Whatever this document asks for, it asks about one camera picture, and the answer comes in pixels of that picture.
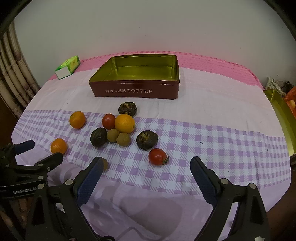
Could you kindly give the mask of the dark mangosteen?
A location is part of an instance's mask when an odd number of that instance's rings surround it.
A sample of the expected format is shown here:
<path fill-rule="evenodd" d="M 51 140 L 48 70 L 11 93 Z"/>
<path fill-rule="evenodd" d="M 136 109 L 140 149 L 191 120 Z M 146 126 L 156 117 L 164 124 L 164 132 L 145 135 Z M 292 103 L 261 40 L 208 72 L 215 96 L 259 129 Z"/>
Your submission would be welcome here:
<path fill-rule="evenodd" d="M 134 102 L 124 102 L 119 106 L 118 113 L 134 117 L 137 114 L 137 105 Z"/>
<path fill-rule="evenodd" d="M 148 151 L 157 145 L 158 135 L 151 130 L 145 130 L 137 136 L 136 142 L 140 149 Z"/>
<path fill-rule="evenodd" d="M 97 128 L 95 129 L 90 136 L 91 144 L 99 148 L 104 145 L 107 141 L 107 130 L 105 128 Z"/>

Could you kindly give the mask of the large yellow orange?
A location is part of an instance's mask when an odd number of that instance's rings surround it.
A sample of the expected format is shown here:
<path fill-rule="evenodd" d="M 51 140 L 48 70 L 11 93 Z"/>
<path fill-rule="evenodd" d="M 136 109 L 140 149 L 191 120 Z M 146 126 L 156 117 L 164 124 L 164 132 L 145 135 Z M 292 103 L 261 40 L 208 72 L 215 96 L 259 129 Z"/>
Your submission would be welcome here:
<path fill-rule="evenodd" d="M 128 114 L 120 114 L 115 118 L 114 126 L 118 131 L 130 134 L 135 129 L 135 121 Z"/>

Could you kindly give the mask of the brown longan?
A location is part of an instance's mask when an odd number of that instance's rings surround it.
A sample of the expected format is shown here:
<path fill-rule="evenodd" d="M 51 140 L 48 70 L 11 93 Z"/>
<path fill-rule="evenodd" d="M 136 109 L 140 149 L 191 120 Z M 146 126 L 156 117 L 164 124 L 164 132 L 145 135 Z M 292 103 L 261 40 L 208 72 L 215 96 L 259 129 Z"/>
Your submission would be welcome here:
<path fill-rule="evenodd" d="M 128 133 L 120 133 L 116 139 L 116 142 L 122 147 L 127 147 L 131 143 L 130 135 Z"/>
<path fill-rule="evenodd" d="M 115 143 L 117 140 L 117 137 L 120 135 L 120 131 L 118 131 L 117 129 L 110 129 L 107 132 L 107 140 L 110 143 Z"/>

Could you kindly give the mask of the gold tin lid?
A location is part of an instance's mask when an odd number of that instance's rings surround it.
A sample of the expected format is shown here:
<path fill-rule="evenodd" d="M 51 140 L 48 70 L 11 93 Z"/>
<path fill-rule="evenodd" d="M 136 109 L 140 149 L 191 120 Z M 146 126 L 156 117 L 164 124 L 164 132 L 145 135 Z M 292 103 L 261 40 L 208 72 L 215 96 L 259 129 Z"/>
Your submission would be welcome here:
<path fill-rule="evenodd" d="M 275 89 L 264 90 L 263 92 L 270 101 L 280 122 L 287 142 L 288 153 L 293 156 L 295 155 L 295 117 L 288 104 Z"/>

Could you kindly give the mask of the rattan chair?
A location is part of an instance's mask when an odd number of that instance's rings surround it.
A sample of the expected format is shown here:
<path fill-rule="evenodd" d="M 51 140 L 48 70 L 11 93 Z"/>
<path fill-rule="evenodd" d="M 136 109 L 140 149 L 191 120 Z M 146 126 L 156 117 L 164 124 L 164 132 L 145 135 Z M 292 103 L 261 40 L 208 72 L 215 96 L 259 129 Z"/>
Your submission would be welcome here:
<path fill-rule="evenodd" d="M 1 38 L 1 100 L 19 119 L 30 101 L 40 90 L 27 66 L 11 23 Z"/>

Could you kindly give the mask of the clutter beside table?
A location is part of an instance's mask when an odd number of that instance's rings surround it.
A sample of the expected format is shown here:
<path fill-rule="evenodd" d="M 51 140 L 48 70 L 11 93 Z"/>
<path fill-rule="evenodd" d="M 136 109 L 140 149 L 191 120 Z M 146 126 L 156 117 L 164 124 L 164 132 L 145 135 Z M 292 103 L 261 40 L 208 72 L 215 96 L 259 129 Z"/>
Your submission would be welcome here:
<path fill-rule="evenodd" d="M 270 77 L 267 78 L 265 90 L 275 89 L 288 105 L 290 110 L 295 110 L 295 86 L 289 81 L 276 81 Z"/>

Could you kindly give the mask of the green tissue box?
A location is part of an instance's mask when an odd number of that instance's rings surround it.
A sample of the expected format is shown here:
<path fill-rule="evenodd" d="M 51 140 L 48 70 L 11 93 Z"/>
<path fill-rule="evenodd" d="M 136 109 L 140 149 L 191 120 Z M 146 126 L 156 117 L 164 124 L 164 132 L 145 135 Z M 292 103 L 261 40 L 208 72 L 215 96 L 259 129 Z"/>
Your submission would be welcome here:
<path fill-rule="evenodd" d="M 58 79 L 63 79 L 72 75 L 80 65 L 79 57 L 73 56 L 64 61 L 56 70 L 55 75 Z"/>

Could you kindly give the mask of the red toffee tin box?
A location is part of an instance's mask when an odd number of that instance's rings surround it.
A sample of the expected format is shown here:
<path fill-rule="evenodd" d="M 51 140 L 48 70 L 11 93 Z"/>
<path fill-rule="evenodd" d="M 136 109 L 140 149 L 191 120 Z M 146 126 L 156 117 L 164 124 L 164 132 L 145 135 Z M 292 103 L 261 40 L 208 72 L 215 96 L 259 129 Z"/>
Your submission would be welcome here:
<path fill-rule="evenodd" d="M 89 85 L 96 97 L 177 99 L 178 59 L 169 54 L 111 57 L 89 79 Z"/>

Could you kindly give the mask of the dark mangosteen back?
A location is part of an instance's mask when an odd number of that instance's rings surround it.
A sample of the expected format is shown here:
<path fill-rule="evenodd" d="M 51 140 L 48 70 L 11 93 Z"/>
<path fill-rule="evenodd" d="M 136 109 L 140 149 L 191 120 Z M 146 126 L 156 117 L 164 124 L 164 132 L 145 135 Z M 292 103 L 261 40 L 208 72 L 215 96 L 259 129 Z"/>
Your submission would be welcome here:
<path fill-rule="evenodd" d="M 124 102 L 119 106 L 118 113 L 134 117 L 137 114 L 137 105 L 134 102 Z"/>

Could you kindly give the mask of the red tomato with stem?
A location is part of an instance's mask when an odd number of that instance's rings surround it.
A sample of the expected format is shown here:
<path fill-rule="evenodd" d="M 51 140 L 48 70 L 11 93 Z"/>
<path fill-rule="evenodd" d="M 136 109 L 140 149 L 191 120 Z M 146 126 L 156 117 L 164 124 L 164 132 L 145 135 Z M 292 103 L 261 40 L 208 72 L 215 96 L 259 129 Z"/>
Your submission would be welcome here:
<path fill-rule="evenodd" d="M 170 158 L 165 151 L 155 148 L 149 152 L 148 159 L 149 162 L 154 166 L 163 166 L 168 163 Z"/>

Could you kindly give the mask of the pink purple checked tablecloth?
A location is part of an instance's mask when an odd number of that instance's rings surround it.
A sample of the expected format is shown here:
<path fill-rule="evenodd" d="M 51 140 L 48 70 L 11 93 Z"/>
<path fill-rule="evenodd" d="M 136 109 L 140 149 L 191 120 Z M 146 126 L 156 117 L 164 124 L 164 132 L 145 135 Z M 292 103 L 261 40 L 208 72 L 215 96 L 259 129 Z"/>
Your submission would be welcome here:
<path fill-rule="evenodd" d="M 51 143 L 68 145 L 50 182 L 75 176 L 96 156 L 109 169 L 83 206 L 95 230 L 119 240 L 194 238 L 211 211 L 190 172 L 198 156 L 221 178 L 254 183 L 271 209 L 291 183 L 287 143 L 260 81 L 238 64 L 178 54 L 177 99 L 132 98 L 137 106 L 130 143 L 95 148 L 90 137 L 105 114 L 117 114 L 125 97 L 95 97 L 89 78 L 108 57 L 81 62 L 64 79 L 45 83 L 18 120 L 14 143 L 32 139 L 35 148 L 18 157 L 32 164 Z"/>

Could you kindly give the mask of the small orange mandarin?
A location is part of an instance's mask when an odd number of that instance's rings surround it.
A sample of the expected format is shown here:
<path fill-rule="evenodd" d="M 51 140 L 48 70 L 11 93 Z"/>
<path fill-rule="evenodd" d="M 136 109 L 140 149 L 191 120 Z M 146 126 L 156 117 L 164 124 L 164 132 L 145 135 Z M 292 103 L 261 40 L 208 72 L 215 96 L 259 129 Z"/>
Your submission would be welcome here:
<path fill-rule="evenodd" d="M 62 138 L 55 139 L 51 144 L 51 152 L 52 154 L 65 154 L 67 152 L 67 143 Z"/>

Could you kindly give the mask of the red cherry tomato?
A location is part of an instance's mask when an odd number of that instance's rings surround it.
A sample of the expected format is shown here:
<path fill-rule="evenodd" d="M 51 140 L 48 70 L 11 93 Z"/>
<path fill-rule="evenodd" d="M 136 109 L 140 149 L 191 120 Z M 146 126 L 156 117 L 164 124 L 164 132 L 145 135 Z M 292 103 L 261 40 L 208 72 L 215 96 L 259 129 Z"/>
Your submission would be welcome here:
<path fill-rule="evenodd" d="M 115 119 L 116 117 L 113 114 L 111 113 L 105 114 L 102 118 L 103 127 L 107 130 L 111 130 L 115 128 Z"/>

